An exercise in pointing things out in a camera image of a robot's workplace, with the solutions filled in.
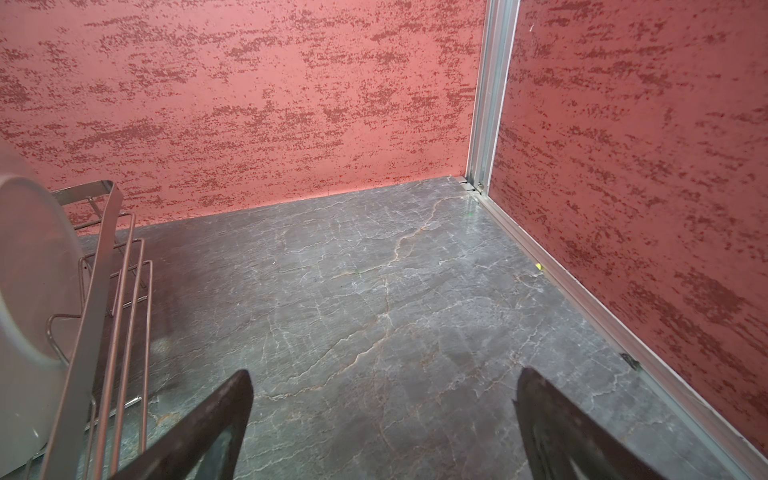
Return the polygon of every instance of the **wire rack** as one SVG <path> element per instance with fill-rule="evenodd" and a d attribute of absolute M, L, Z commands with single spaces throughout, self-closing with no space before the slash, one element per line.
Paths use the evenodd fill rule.
<path fill-rule="evenodd" d="M 64 390 L 59 403 L 54 427 L 48 444 L 26 465 L 24 478 L 29 476 L 32 461 L 45 456 L 40 478 L 75 478 L 84 448 L 84 467 L 81 478 L 100 480 L 104 473 L 112 476 L 120 462 L 124 412 L 129 406 L 141 404 L 141 430 L 138 451 L 147 448 L 147 405 L 149 387 L 149 355 L 152 320 L 152 287 L 154 265 L 144 258 L 146 242 L 134 238 L 136 216 L 121 211 L 123 195 L 117 184 L 110 181 L 96 181 L 53 192 L 60 205 L 87 203 L 93 210 L 95 220 L 74 226 L 75 230 L 86 227 L 99 228 L 96 250 L 79 260 L 81 312 L 57 313 L 46 323 L 46 334 L 51 347 L 59 359 L 68 367 Z M 102 210 L 97 200 L 106 199 Z M 127 239 L 117 239 L 118 218 L 129 217 Z M 138 248 L 135 263 L 132 253 Z M 146 303 L 144 314 L 145 330 L 143 339 L 135 339 L 138 306 Z M 108 343 L 102 342 L 104 321 L 112 319 Z M 52 333 L 54 323 L 59 319 L 80 319 L 78 339 L 68 358 L 56 343 Z M 127 328 L 123 323 L 127 319 Z M 139 396 L 127 399 L 127 384 L 131 374 L 131 350 L 134 344 L 144 342 L 144 361 L 141 367 L 142 390 Z M 99 356 L 106 349 L 106 364 L 101 398 L 93 394 Z M 122 351 L 121 368 L 118 368 L 118 353 Z M 115 405 L 111 408 L 113 394 Z M 109 418 L 114 417 L 112 432 L 109 432 Z"/>

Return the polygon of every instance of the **vertical metal post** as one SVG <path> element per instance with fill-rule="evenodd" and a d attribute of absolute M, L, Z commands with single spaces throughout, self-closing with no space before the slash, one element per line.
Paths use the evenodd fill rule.
<path fill-rule="evenodd" d="M 519 9 L 520 0 L 488 0 L 466 174 L 481 193 L 491 181 Z"/>

